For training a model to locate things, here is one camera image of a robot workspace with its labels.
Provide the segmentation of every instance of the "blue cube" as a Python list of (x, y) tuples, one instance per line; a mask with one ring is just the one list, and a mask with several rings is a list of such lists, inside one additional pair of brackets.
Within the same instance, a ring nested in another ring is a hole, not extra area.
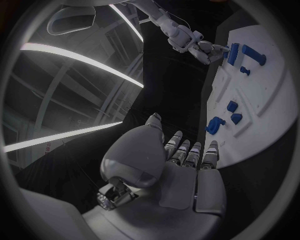
[(238, 108), (238, 106), (239, 106), (239, 105), (238, 105), (236, 102), (230, 101), (229, 104), (228, 104), (228, 106), (227, 106), (227, 110), (228, 110), (229, 112), (234, 113), (235, 110)]
[(235, 125), (237, 125), (243, 118), (243, 115), (242, 114), (239, 114), (239, 113), (234, 113), (231, 115), (231, 121), (234, 122)]

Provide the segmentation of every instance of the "led light strip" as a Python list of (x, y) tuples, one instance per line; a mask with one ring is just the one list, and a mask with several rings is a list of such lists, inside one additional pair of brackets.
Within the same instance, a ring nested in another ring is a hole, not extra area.
[(59, 134), (55, 134), (55, 135), (51, 135), (51, 136), (40, 137), (40, 138), (36, 138), (33, 140), (29, 140), (29, 141), (22, 141), (22, 142), (18, 142), (15, 144), (7, 145), (3, 149), (4, 149), (4, 152), (7, 153), (7, 152), (14, 151), (14, 150), (31, 147), (31, 146), (34, 146), (37, 144), (43, 144), (46, 142), (51, 142), (54, 140), (63, 139), (63, 138), (67, 138), (67, 137), (71, 137), (71, 136), (75, 136), (75, 135), (79, 135), (79, 134), (85, 134), (85, 133), (89, 133), (89, 132), (93, 132), (93, 131), (97, 131), (97, 130), (101, 130), (101, 129), (107, 129), (109, 127), (112, 127), (112, 126), (115, 126), (115, 125), (118, 125), (121, 123), (122, 122), (120, 121), (120, 122), (105, 124), (105, 125), (101, 125), (101, 126), (93, 126), (93, 127), (80, 129), (80, 130), (68, 131), (68, 132), (59, 133)]
[(84, 62), (86, 64), (90, 64), (90, 65), (93, 65), (97, 68), (100, 68), (100, 69), (103, 69), (105, 71), (108, 71), (112, 74), (115, 74), (123, 79), (126, 79), (128, 80), (129, 82), (132, 82), (133, 84), (136, 84), (138, 85), (139, 87), (143, 88), (144, 85), (139, 83), (138, 81), (132, 79), (131, 77), (129, 76), (126, 76), (125, 74), (109, 67), (109, 66), (106, 66), (98, 61), (95, 61), (91, 58), (88, 58), (86, 56), (82, 56), (78, 53), (75, 53), (75, 52), (72, 52), (72, 51), (68, 51), (68, 50), (65, 50), (65, 49), (62, 49), (62, 48), (58, 48), (58, 47), (55, 47), (55, 46), (49, 46), (49, 45), (43, 45), (43, 44), (38, 44), (38, 43), (25, 43), (22, 47), (21, 47), (21, 50), (28, 50), (28, 51), (39, 51), (39, 52), (44, 52), (44, 53), (50, 53), (50, 54), (57, 54), (57, 55), (61, 55), (61, 56), (64, 56), (64, 57), (67, 57), (67, 58), (71, 58), (71, 59), (75, 59), (75, 60), (78, 60), (78, 61), (81, 61), (81, 62)]
[(119, 9), (117, 9), (117, 7), (116, 7), (115, 5), (110, 4), (109, 6), (110, 6), (113, 10), (115, 10), (115, 12), (116, 12), (117, 14), (119, 14), (120, 17), (121, 17), (122, 19), (124, 19), (124, 21), (129, 25), (129, 27), (131, 27), (132, 30), (136, 33), (136, 35), (139, 37), (139, 39), (140, 39), (142, 42), (144, 42), (142, 35), (138, 32), (138, 30), (135, 28), (135, 26), (132, 25), (132, 23), (127, 19), (127, 17), (126, 17)]

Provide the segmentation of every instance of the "curved light strip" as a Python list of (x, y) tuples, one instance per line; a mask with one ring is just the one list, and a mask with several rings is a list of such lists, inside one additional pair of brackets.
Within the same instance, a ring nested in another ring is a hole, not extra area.
[(133, 84), (136, 84), (138, 85), (139, 87), (143, 88), (144, 85), (139, 83), (138, 81), (132, 79), (131, 77), (129, 76), (126, 76), (125, 74), (109, 67), (109, 66), (106, 66), (98, 61), (95, 61), (91, 58), (88, 58), (86, 56), (82, 56), (78, 53), (75, 53), (75, 52), (72, 52), (72, 51), (68, 51), (68, 50), (65, 50), (65, 49), (62, 49), (62, 48), (58, 48), (58, 47), (55, 47), (55, 46), (49, 46), (49, 45), (44, 45), (44, 44), (38, 44), (38, 43), (25, 43), (22, 47), (21, 47), (21, 50), (30, 50), (30, 51), (39, 51), (39, 52), (44, 52), (44, 53), (50, 53), (50, 54), (57, 54), (57, 55), (61, 55), (61, 56), (64, 56), (64, 57), (68, 57), (68, 58), (71, 58), (71, 59), (75, 59), (75, 60), (78, 60), (78, 61), (81, 61), (81, 62), (84, 62), (86, 64), (90, 64), (90, 65), (93, 65), (97, 68), (100, 68), (100, 69), (103, 69), (105, 71), (108, 71), (112, 74), (115, 74), (123, 79), (126, 79), (128, 80), (129, 82), (132, 82)]
[(34, 146), (37, 144), (43, 144), (46, 142), (51, 142), (51, 141), (58, 140), (58, 139), (64, 139), (64, 138), (79, 135), (79, 134), (85, 134), (85, 133), (89, 133), (89, 132), (93, 132), (93, 131), (97, 131), (97, 130), (101, 130), (101, 129), (107, 129), (109, 127), (112, 127), (112, 126), (115, 126), (115, 125), (118, 125), (121, 123), (122, 122), (120, 121), (120, 122), (105, 124), (105, 125), (101, 125), (101, 126), (93, 126), (93, 127), (80, 129), (80, 130), (68, 131), (68, 132), (59, 133), (59, 134), (55, 134), (55, 135), (51, 135), (51, 136), (40, 137), (40, 138), (36, 138), (33, 140), (29, 140), (29, 141), (22, 141), (22, 142), (18, 142), (15, 144), (7, 145), (3, 148), (3, 150), (5, 153), (7, 153), (10, 151), (31, 147), (31, 146)]
[(116, 11), (117, 14), (120, 15), (120, 17), (122, 19), (124, 19), (124, 21), (129, 25), (129, 27), (132, 28), (132, 30), (136, 33), (136, 35), (139, 37), (139, 39), (144, 42), (142, 35), (138, 32), (138, 30), (135, 28), (135, 26), (133, 26), (133, 24), (127, 19), (127, 17), (119, 10), (117, 9), (117, 7), (113, 4), (109, 5), (113, 10)]

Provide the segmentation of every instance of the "blue object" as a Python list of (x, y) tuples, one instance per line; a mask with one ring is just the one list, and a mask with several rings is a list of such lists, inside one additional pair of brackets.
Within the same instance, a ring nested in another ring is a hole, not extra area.
[(223, 53), (223, 57), (226, 59), (228, 58), (228, 51)]
[(205, 127), (205, 130), (211, 135), (214, 135), (219, 130), (220, 124), (225, 125), (226, 121), (215, 116), (212, 120), (209, 121), (208, 126)]
[(239, 70), (243, 74), (247, 74), (248, 76), (250, 75), (250, 70), (247, 70), (244, 66), (241, 66)]
[(235, 125), (237, 125), (243, 118), (243, 115), (242, 114), (239, 114), (239, 113), (234, 113), (231, 115), (231, 121), (234, 122)]
[(251, 47), (244, 45), (242, 46), (241, 52), (250, 58), (254, 59), (257, 61), (261, 66), (265, 65), (267, 58), (265, 55), (259, 54), (257, 51), (252, 49)]
[(229, 104), (228, 104), (228, 106), (227, 106), (227, 110), (229, 112), (234, 113), (235, 110), (238, 108), (238, 106), (239, 105), (235, 101), (230, 101)]
[(238, 43), (231, 44), (230, 54), (228, 57), (227, 62), (231, 64), (232, 66), (235, 64), (235, 61), (237, 59), (238, 53), (239, 53), (239, 45)]

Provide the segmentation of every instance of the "ceiling light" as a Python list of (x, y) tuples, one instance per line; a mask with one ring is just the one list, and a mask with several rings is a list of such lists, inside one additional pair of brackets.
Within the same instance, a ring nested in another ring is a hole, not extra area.
[(123, 79), (128, 80), (129, 82), (132, 82), (133, 84), (138, 85), (139, 87), (143, 88), (144, 85), (139, 83), (138, 81), (132, 79), (129, 76), (126, 76), (125, 74), (104, 65), (103, 63), (100, 63), (98, 61), (95, 61), (91, 58), (88, 58), (86, 56), (80, 55), (78, 53), (72, 52), (72, 51), (68, 51), (59, 47), (55, 47), (55, 46), (49, 46), (49, 45), (43, 45), (43, 44), (38, 44), (38, 43), (25, 43), (22, 47), (21, 50), (29, 50), (29, 51), (39, 51), (39, 52), (44, 52), (44, 53), (51, 53), (51, 54), (57, 54), (57, 55), (61, 55), (64, 57), (68, 57), (71, 59), (75, 59), (81, 62), (84, 62), (86, 64), (90, 64), (93, 65), (97, 68), (103, 69), (105, 71), (108, 71), (112, 74), (115, 74)]
[(85, 134), (85, 133), (89, 133), (89, 132), (93, 132), (93, 131), (97, 131), (97, 130), (101, 130), (101, 129), (107, 129), (109, 127), (112, 127), (112, 126), (115, 126), (115, 125), (118, 125), (121, 123), (122, 122), (120, 121), (120, 122), (105, 124), (105, 125), (101, 125), (101, 126), (93, 126), (93, 127), (80, 129), (80, 130), (68, 131), (68, 132), (59, 133), (59, 134), (55, 134), (55, 135), (51, 135), (51, 136), (40, 137), (40, 138), (36, 138), (33, 140), (22, 141), (22, 142), (18, 142), (15, 144), (7, 145), (3, 149), (4, 149), (4, 152), (7, 153), (10, 151), (31, 147), (31, 146), (34, 146), (37, 144), (43, 144), (46, 142), (51, 142), (51, 141), (58, 140), (58, 139), (64, 139), (64, 138), (68, 138), (68, 137), (79, 135), (79, 134)]
[(120, 15), (120, 17), (122, 19), (124, 19), (124, 21), (129, 25), (129, 27), (132, 28), (132, 30), (136, 33), (136, 35), (139, 37), (139, 39), (144, 42), (142, 35), (138, 32), (138, 30), (135, 28), (135, 26), (133, 26), (133, 24), (127, 19), (127, 17), (125, 17), (125, 15), (119, 10), (117, 9), (117, 7), (113, 4), (109, 5), (113, 10), (116, 11), (117, 14)]

